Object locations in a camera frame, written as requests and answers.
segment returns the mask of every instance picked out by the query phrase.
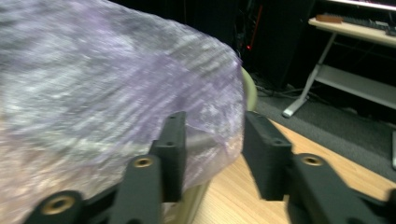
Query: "plastic bag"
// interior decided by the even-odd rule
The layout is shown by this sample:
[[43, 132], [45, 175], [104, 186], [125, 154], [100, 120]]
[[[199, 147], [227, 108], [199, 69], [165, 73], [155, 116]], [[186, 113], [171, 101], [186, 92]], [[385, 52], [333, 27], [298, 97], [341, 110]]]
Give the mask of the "plastic bag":
[[90, 198], [187, 112], [184, 189], [239, 155], [240, 62], [217, 39], [101, 0], [0, 6], [0, 222], [48, 195]]

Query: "wooden table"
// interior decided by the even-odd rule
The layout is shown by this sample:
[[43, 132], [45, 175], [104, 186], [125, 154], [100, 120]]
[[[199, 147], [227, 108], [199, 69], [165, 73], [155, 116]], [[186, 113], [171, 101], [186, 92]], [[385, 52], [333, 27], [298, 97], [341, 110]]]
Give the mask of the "wooden table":
[[[279, 125], [276, 127], [294, 144], [294, 153], [312, 153], [325, 159], [354, 189], [385, 200], [387, 190], [396, 183], [377, 175], [329, 149]], [[193, 224], [284, 224], [289, 223], [284, 202], [266, 202], [250, 175], [245, 160], [240, 157], [213, 180]]]

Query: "keyboard stand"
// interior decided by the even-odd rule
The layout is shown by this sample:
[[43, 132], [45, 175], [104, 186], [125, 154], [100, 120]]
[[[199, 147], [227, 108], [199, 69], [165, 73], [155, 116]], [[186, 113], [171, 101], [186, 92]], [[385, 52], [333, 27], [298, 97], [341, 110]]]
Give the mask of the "keyboard stand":
[[[396, 87], [323, 64], [337, 35], [347, 35], [391, 48], [396, 48], [396, 37], [387, 36], [385, 32], [381, 30], [348, 23], [321, 22], [316, 19], [311, 19], [308, 23], [316, 26], [320, 30], [331, 32], [332, 37], [321, 54], [318, 63], [315, 65], [314, 70], [309, 75], [303, 93], [294, 103], [283, 111], [283, 117], [290, 118], [306, 102], [307, 95], [314, 81], [396, 109]], [[396, 169], [396, 131], [392, 134], [392, 144], [392, 166]]]

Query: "bubble wrap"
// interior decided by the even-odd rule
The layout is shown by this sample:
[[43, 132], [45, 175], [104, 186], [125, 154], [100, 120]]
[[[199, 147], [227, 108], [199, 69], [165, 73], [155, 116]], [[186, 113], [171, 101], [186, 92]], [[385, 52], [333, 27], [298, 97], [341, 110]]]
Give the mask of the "bubble wrap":
[[164, 119], [187, 112], [184, 189], [242, 147], [241, 65], [217, 39], [102, 0], [0, 5], [0, 223], [50, 194], [119, 182]]

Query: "metal stand leg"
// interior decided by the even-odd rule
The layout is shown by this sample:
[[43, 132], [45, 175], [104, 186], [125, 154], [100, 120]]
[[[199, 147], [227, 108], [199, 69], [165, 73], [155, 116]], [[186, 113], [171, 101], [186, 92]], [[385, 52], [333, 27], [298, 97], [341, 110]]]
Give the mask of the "metal stand leg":
[[283, 113], [282, 116], [285, 118], [290, 118], [291, 116], [293, 116], [293, 114], [305, 103], [305, 101], [307, 100], [306, 96], [309, 93], [309, 90], [311, 89], [312, 84], [315, 81], [315, 78], [318, 75], [319, 69], [321, 67], [321, 65], [323, 64], [324, 59], [326, 58], [327, 53], [330, 50], [330, 47], [332, 46], [332, 42], [334, 41], [335, 37], [337, 36], [336, 33], [332, 34], [332, 37], [330, 37], [329, 42], [327, 42], [326, 48], [324, 49], [322, 55], [320, 56], [320, 59], [317, 63], [317, 65], [315, 66], [314, 70], [311, 72], [311, 74], [309, 75], [308, 80], [306, 81], [303, 93], [301, 93], [300, 97], [294, 101], [288, 108], [286, 108]]
[[392, 137], [392, 166], [393, 169], [396, 170], [396, 131], [393, 131], [393, 137]]

